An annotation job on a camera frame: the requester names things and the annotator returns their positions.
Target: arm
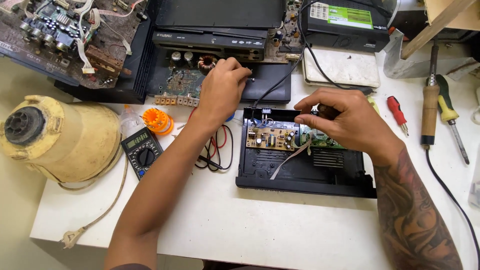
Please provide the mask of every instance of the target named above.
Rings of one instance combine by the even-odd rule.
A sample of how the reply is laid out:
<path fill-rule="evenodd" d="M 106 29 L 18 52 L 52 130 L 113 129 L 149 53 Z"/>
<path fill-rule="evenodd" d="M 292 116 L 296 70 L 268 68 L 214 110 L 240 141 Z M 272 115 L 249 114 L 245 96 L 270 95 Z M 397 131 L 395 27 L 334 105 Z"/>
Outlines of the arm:
<path fill-rule="evenodd" d="M 312 106 L 319 103 L 341 114 L 333 121 L 311 115 Z M 295 109 L 302 110 L 295 122 L 319 129 L 342 146 L 371 157 L 384 246 L 396 269 L 462 269 L 452 237 L 405 144 L 360 91 L 320 88 Z"/>
<path fill-rule="evenodd" d="M 237 109 L 247 76 L 251 74 L 234 58 L 218 61 L 208 74 L 202 84 L 198 109 L 150 167 L 120 215 L 104 269 L 129 263 L 156 268 L 160 228 L 172 212 L 205 143 Z"/>

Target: hand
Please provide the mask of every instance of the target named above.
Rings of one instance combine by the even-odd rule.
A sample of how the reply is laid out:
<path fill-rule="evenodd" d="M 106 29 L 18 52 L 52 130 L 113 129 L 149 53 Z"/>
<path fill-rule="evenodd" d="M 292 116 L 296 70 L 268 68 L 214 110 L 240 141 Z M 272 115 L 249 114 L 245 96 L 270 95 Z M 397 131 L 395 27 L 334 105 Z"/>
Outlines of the hand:
<path fill-rule="evenodd" d="M 332 106 L 341 114 L 333 121 L 310 114 L 312 106 L 319 103 Z M 390 158 L 398 157 L 405 146 L 358 90 L 322 87 L 294 109 L 301 110 L 296 123 L 324 132 L 345 148 L 367 153 L 374 165 L 384 165 Z"/>
<path fill-rule="evenodd" d="M 233 57 L 220 59 L 202 83 L 200 104 L 195 114 L 217 130 L 237 110 L 247 77 L 251 74 Z"/>

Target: forearm tattoo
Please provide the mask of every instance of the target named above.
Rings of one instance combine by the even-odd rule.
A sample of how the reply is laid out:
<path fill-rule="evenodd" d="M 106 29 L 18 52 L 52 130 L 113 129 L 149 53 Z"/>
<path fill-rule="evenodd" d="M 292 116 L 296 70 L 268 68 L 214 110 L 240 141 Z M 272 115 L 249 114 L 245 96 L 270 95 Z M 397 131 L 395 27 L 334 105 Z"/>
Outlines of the forearm tattoo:
<path fill-rule="evenodd" d="M 393 166 L 374 166 L 382 236 L 396 269 L 462 269 L 442 216 L 404 148 Z"/>

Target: dirty circuit board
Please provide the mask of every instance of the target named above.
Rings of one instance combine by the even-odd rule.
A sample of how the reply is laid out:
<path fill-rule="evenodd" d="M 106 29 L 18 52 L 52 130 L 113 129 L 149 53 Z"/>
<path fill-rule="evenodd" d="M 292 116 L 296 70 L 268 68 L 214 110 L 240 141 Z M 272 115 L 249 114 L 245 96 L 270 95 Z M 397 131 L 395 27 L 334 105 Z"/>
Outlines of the dirty circuit board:
<path fill-rule="evenodd" d="M 262 62 L 288 63 L 288 61 L 296 60 L 300 57 L 303 43 L 297 25 L 299 11 L 300 4 L 289 5 L 287 3 L 287 16 L 285 17 L 284 27 L 268 30 L 265 58 Z M 278 47 L 276 47 L 275 37 L 277 31 L 282 32 L 282 38 L 277 43 Z"/>
<path fill-rule="evenodd" d="M 309 132 L 313 132 L 312 146 L 313 147 L 328 147 L 328 148 L 338 148 L 345 149 L 334 139 L 328 137 L 323 132 L 312 129 L 307 125 L 300 125 L 300 146 L 304 145 L 310 139 Z"/>
<path fill-rule="evenodd" d="M 127 17 L 104 14 L 101 15 L 101 18 L 130 44 L 141 21 L 137 14 L 144 11 L 146 2 L 144 0 L 138 3 L 134 11 Z M 131 4 L 133 2 L 127 0 L 96 0 L 93 8 L 114 11 L 116 14 L 128 14 Z M 96 68 L 94 74 L 82 72 L 84 62 L 79 57 L 75 42 L 67 47 L 58 45 L 60 35 L 67 34 L 75 38 L 75 35 L 78 34 L 79 16 L 73 10 L 83 7 L 83 5 L 84 3 L 71 0 L 30 1 L 26 7 L 30 13 L 35 13 L 40 7 L 45 6 L 40 9 L 37 17 L 30 18 L 30 21 L 26 21 L 28 18 L 26 18 L 24 10 L 18 7 L 14 7 L 12 13 L 0 12 L 0 47 L 15 53 L 23 61 L 31 61 L 32 65 L 40 65 L 47 72 L 57 72 L 65 77 L 70 77 L 87 88 L 114 87 L 118 74 L 122 70 L 126 49 L 122 45 L 121 37 L 104 23 L 101 23 L 99 28 L 88 37 L 88 41 L 84 45 L 91 64 L 95 68 L 99 67 Z M 25 22 L 28 30 L 20 28 Z M 51 32 L 53 41 L 47 42 L 46 31 L 50 31 L 48 24 L 52 24 L 52 22 L 58 24 L 54 32 Z M 82 20 L 82 26 L 87 27 L 85 32 L 89 30 L 91 24 L 92 21 L 87 12 Z M 36 29 L 38 29 L 37 36 L 34 35 Z"/>
<path fill-rule="evenodd" d="M 171 65 L 166 78 L 166 82 L 159 87 L 159 95 L 155 95 L 155 104 L 198 106 L 205 76 L 197 68 L 176 68 Z"/>
<path fill-rule="evenodd" d="M 294 151 L 292 141 L 295 140 L 295 130 L 279 128 L 249 127 L 247 147 Z"/>

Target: workbench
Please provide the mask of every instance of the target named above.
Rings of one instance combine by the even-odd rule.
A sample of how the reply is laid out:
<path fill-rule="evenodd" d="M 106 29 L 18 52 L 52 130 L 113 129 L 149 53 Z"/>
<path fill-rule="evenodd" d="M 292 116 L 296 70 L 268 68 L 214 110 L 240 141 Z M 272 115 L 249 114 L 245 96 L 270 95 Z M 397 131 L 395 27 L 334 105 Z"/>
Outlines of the workbench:
<path fill-rule="evenodd" d="M 382 72 L 383 52 L 377 55 L 382 86 L 372 97 L 381 117 L 407 145 L 410 157 L 450 230 L 464 269 L 476 269 L 476 252 L 464 217 L 430 172 L 425 151 L 420 146 L 422 88 L 425 78 L 393 80 Z M 458 82 L 447 78 L 452 103 L 460 115 L 457 127 L 471 165 L 464 164 L 450 127 L 437 118 L 435 145 L 430 151 L 432 164 L 440 177 L 469 214 L 480 234 L 480 211 L 468 205 L 468 191 L 480 144 L 480 126 L 470 120 L 478 106 L 475 89 L 480 80 L 467 75 Z M 316 87 L 304 83 L 300 71 L 292 75 L 291 102 L 273 108 L 293 109 Z M 386 99 L 395 95 L 408 121 L 410 137 L 402 132 L 388 110 Z M 186 106 L 132 105 L 137 112 L 157 107 L 173 117 L 175 128 L 184 124 L 192 110 Z M 120 113 L 123 105 L 107 104 Z M 239 106 L 235 118 L 241 119 Z M 212 173 L 193 168 L 174 212 L 158 240 L 159 254 L 243 263 L 296 270 L 391 269 L 382 246 L 375 199 L 321 196 L 289 192 L 241 189 L 235 185 L 240 156 L 241 126 L 227 125 L 234 136 L 233 165 L 227 172 Z M 171 134 L 159 137 L 163 148 L 173 141 Z M 228 160 L 230 141 L 221 149 Z M 365 170 L 373 176 L 370 158 L 364 155 Z M 30 237 L 58 241 L 66 231 L 75 231 L 100 216 L 115 198 L 120 186 L 124 157 L 91 187 L 69 192 L 47 181 Z M 78 245 L 107 248 L 117 220 L 138 184 L 129 165 L 123 192 L 112 211 L 88 229 Z"/>

